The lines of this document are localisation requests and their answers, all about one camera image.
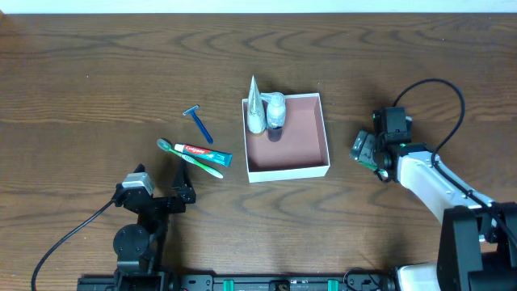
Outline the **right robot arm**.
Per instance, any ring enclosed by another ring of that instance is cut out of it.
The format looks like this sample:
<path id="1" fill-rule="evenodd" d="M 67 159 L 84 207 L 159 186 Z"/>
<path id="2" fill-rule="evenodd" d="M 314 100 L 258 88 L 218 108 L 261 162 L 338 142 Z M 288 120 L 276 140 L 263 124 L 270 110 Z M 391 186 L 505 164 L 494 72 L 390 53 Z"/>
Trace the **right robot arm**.
<path id="1" fill-rule="evenodd" d="M 399 267 L 383 288 L 396 290 L 514 290 L 516 204 L 498 203 L 471 188 L 424 143 L 411 141 L 404 108 L 373 113 L 374 133 L 359 132 L 351 158 L 385 183 L 410 190 L 441 225 L 434 264 Z"/>

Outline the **clear bottle with dark cap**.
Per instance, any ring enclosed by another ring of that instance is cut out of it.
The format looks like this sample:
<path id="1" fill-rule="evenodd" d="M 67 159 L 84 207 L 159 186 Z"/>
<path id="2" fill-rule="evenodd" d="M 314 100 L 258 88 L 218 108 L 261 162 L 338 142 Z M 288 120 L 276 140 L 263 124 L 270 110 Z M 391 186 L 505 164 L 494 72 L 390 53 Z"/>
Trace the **clear bottle with dark cap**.
<path id="1" fill-rule="evenodd" d="M 277 142 L 281 139 L 286 119 L 286 101 L 285 96 L 279 92 L 262 93 L 262 101 L 267 103 L 266 121 L 267 121 L 267 136 L 272 142 Z"/>

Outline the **white Pantene tube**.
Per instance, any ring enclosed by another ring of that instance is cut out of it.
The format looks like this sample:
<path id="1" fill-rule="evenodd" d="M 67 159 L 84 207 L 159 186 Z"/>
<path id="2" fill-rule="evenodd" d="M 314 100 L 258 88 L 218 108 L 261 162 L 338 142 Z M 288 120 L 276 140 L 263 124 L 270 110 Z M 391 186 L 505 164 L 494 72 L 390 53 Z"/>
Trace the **white Pantene tube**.
<path id="1" fill-rule="evenodd" d="M 266 129 L 266 115 L 263 101 L 255 80 L 252 76 L 247 105 L 247 128 L 253 134 L 261 134 Z"/>

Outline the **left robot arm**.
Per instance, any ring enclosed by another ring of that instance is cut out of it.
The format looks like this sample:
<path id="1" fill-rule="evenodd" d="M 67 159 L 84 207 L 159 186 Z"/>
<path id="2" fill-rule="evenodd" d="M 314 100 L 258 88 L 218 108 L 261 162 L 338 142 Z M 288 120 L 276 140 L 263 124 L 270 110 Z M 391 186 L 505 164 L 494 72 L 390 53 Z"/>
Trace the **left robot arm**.
<path id="1" fill-rule="evenodd" d="M 111 201 L 137 215 L 137 222 L 122 227 L 113 240 L 116 290 L 179 289 L 178 277 L 162 269 L 162 257 L 170 215 L 184 213 L 196 200 L 185 162 L 179 164 L 171 189 L 172 196 L 155 197 L 143 165 L 116 185 Z"/>

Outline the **green white soap packet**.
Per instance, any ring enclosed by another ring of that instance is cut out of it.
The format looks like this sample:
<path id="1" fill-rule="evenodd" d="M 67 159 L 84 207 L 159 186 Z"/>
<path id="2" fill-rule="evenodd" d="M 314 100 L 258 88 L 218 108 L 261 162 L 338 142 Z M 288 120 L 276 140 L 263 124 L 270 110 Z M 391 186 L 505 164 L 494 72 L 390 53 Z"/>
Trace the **green white soap packet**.
<path id="1" fill-rule="evenodd" d="M 358 161 L 358 163 L 364 167 L 367 167 L 369 170 L 372 170 L 372 172 L 381 180 L 387 179 L 389 177 L 388 172 L 384 169 L 380 169 L 376 164 L 364 161 Z"/>

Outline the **Colgate toothpaste tube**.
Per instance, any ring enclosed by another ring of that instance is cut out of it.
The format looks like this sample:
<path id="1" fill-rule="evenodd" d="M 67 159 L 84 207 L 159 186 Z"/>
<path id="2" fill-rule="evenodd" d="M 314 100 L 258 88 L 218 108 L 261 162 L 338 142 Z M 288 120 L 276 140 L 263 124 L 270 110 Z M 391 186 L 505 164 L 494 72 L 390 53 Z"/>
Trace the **Colgate toothpaste tube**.
<path id="1" fill-rule="evenodd" d="M 223 153 L 215 150 L 208 150 L 198 146 L 186 144 L 175 144 L 174 150 L 182 154 L 191 155 L 195 158 L 201 158 L 209 162 L 214 162 L 224 167 L 229 167 L 233 158 L 232 154 Z"/>

